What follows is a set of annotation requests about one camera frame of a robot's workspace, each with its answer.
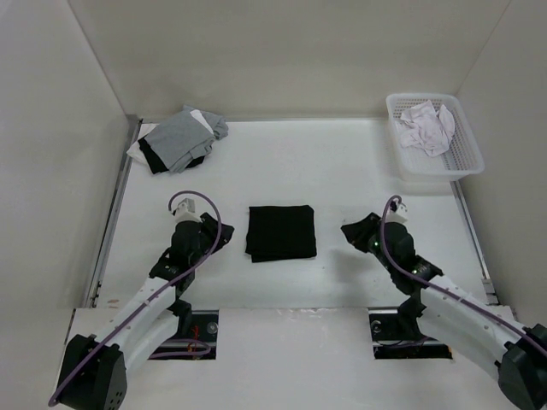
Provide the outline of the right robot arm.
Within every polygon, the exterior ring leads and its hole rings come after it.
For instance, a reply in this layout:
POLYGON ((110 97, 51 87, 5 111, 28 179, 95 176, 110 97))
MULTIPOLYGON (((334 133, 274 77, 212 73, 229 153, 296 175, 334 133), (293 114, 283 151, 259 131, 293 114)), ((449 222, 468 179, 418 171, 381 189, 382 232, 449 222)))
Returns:
POLYGON ((355 249, 373 255, 408 298, 397 313, 405 337, 433 338, 471 360, 519 409, 546 407, 546 328, 505 319, 415 251, 398 222, 371 213, 341 228, 355 249))

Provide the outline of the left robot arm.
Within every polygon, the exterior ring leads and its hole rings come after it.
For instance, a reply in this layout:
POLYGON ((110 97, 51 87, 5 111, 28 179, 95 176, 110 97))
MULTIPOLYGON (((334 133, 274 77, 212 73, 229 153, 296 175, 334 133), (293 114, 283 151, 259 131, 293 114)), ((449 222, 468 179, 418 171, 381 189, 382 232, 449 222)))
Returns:
POLYGON ((49 407, 119 408, 130 373, 155 357, 169 338, 189 336, 191 304, 181 296, 197 267, 231 241, 234 228, 207 213, 185 211, 176 220, 169 247, 136 295, 102 330, 68 342, 49 407))

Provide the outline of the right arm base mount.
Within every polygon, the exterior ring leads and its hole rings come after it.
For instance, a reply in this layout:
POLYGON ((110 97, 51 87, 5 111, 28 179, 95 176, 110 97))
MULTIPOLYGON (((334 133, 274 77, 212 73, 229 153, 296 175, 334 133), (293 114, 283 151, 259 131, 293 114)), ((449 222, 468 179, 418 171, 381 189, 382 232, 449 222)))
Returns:
POLYGON ((451 349, 423 335, 395 308, 368 310, 373 356, 377 360, 452 360, 451 349))

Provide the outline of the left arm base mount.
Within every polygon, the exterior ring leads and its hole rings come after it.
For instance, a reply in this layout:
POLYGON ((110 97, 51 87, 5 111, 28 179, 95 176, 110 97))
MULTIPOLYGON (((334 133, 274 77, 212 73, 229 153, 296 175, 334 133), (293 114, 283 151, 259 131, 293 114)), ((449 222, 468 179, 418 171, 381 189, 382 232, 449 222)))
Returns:
POLYGON ((193 311, 182 325, 150 357, 151 360, 215 360, 219 335, 219 311, 193 311))

